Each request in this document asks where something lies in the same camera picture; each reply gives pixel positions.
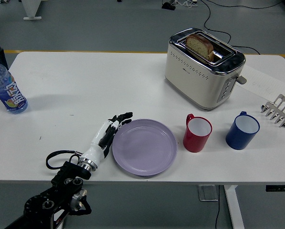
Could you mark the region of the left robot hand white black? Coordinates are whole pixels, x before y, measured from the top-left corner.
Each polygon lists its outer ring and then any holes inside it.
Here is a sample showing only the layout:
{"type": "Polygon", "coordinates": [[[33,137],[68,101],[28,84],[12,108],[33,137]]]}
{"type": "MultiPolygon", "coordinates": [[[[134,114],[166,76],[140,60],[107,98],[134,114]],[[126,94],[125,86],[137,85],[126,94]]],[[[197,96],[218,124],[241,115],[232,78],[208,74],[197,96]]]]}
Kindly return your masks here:
{"type": "Polygon", "coordinates": [[[89,167],[90,170],[95,171],[101,160],[107,157],[114,136],[119,128],[130,123],[132,116],[132,112],[127,112],[107,119],[95,134],[90,148],[80,156],[78,166],[89,167]]]}

